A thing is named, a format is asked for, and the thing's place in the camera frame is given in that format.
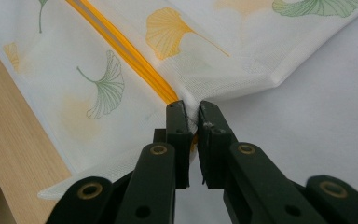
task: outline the brass screw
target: brass screw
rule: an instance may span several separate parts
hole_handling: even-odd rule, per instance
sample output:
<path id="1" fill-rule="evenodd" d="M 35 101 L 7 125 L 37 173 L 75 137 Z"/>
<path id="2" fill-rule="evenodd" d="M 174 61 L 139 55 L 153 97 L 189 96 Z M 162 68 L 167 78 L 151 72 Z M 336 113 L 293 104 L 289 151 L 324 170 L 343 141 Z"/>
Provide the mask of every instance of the brass screw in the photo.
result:
<path id="1" fill-rule="evenodd" d="M 83 200 L 89 200 L 97 197 L 103 191 L 103 186 L 98 182 L 89 182 L 84 184 L 78 191 L 77 197 Z"/>
<path id="2" fill-rule="evenodd" d="M 342 186 L 331 182 L 331 181 L 324 181 L 319 184 L 319 187 L 324 191 L 324 193 L 333 196 L 335 198 L 346 198 L 348 197 L 348 192 L 342 188 Z"/>
<path id="3" fill-rule="evenodd" d="M 239 145 L 238 151 L 240 151 L 243 154 L 250 155 L 255 153 L 255 148 L 251 147 L 249 145 Z"/>
<path id="4" fill-rule="evenodd" d="M 168 151 L 168 149 L 165 146 L 153 146 L 152 148 L 150 148 L 150 152 L 153 155 L 162 155 L 164 153 L 166 153 Z"/>

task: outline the white table surface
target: white table surface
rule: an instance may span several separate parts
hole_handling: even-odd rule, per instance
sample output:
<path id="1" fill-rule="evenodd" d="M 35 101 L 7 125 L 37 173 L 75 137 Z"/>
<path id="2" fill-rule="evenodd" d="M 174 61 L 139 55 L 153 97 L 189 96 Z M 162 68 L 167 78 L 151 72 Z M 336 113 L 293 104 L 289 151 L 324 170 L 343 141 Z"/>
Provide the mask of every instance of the white table surface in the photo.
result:
<path id="1" fill-rule="evenodd" d="M 240 141 L 261 147 L 301 185 L 332 175 L 358 190 L 358 19 L 273 90 L 218 103 Z M 202 186 L 198 158 L 176 192 L 176 224 L 231 223 L 222 190 Z"/>

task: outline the white fabric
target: white fabric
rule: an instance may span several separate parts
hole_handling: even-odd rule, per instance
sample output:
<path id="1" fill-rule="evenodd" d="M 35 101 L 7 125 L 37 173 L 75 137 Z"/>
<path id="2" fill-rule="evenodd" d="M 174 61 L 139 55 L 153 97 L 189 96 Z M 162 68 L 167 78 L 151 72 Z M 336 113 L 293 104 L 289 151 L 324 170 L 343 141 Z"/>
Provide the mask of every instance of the white fabric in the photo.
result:
<path id="1" fill-rule="evenodd" d="M 223 100 L 280 85 L 358 16 L 358 7 L 346 17 L 325 11 L 285 16 L 272 9 L 272 1 L 240 14 L 228 7 L 230 1 L 218 2 L 91 1 L 185 100 L 192 119 L 200 100 Z M 193 32 L 184 34 L 180 53 L 160 60 L 145 41 L 145 22 L 166 7 L 179 12 Z M 13 42 L 17 66 L 4 51 Z M 109 57 L 121 65 L 122 98 L 108 114 L 88 113 L 98 99 L 97 88 L 77 68 L 99 80 Z M 115 181 L 134 166 L 136 152 L 151 142 L 153 130 L 164 127 L 165 104 L 64 1 L 0 1 L 0 58 L 74 175 L 42 192 L 45 198 L 59 197 L 86 175 Z"/>

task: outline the orange zipper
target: orange zipper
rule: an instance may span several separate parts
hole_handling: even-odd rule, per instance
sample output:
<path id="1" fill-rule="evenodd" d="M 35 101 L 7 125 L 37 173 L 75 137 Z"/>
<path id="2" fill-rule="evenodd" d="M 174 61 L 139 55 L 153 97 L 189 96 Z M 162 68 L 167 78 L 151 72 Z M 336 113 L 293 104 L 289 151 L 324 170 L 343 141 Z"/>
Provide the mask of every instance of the orange zipper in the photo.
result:
<path id="1" fill-rule="evenodd" d="M 133 44 L 87 0 L 66 0 L 166 103 L 178 101 L 170 84 L 161 77 Z"/>

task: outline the wooden board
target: wooden board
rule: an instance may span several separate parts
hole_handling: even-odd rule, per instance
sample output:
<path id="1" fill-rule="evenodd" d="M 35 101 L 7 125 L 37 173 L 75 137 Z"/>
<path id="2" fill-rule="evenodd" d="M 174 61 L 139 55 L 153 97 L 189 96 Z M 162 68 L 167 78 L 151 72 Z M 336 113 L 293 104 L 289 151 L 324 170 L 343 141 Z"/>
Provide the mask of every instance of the wooden board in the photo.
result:
<path id="1" fill-rule="evenodd" d="M 44 223 L 56 202 L 37 192 L 70 173 L 0 61 L 0 186 L 18 223 Z"/>

